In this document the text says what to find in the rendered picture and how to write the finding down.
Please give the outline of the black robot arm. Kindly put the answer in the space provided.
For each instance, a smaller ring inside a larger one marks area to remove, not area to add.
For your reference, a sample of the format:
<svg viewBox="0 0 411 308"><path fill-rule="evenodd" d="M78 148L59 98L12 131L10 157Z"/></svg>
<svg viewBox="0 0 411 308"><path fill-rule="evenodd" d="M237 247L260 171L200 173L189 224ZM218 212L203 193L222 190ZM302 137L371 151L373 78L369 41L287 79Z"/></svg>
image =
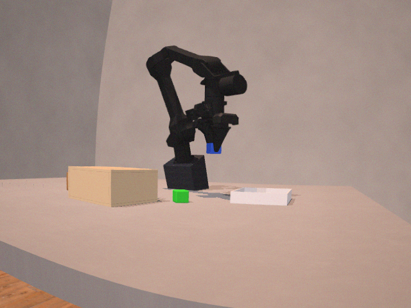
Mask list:
<svg viewBox="0 0 411 308"><path fill-rule="evenodd" d="M206 100L206 104L204 101L196 104L184 114L170 76L171 63L174 61L189 66L194 73L204 78L200 84L205 85L205 97L224 98L244 94L247 81L240 75L239 70L230 72L218 57L197 55L177 46L166 46L148 58L146 67L150 75L157 80L170 116L170 134L166 143L174 148L176 153L173 163L190 163L194 155L191 155L189 143L195 140L196 133L193 121L206 115L213 117L213 109L209 100Z"/></svg>

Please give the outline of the green block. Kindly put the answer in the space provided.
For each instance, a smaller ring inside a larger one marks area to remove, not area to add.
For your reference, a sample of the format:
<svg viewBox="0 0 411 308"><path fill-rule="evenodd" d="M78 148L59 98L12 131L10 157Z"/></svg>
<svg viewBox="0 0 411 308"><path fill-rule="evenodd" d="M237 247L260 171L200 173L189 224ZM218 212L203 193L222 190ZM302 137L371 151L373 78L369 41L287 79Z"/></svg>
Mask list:
<svg viewBox="0 0 411 308"><path fill-rule="evenodd" d="M173 201L175 203L188 203L189 202L189 191L184 189L174 189L173 190Z"/></svg>

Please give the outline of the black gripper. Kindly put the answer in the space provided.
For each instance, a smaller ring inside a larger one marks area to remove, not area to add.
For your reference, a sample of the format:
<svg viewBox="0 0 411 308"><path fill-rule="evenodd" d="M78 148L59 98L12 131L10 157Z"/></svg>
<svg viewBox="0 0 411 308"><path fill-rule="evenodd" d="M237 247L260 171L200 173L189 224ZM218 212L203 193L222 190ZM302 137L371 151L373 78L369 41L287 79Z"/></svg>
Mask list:
<svg viewBox="0 0 411 308"><path fill-rule="evenodd" d="M227 102L224 101L223 97L205 97L204 104L206 104L206 100L209 100L209 103L211 103L213 117L206 115L194 120L193 128L198 128L204 134L206 143L213 143L214 152L218 152L228 131L231 129L229 124L239 124L239 117L236 114L224 113L224 105Z"/></svg>

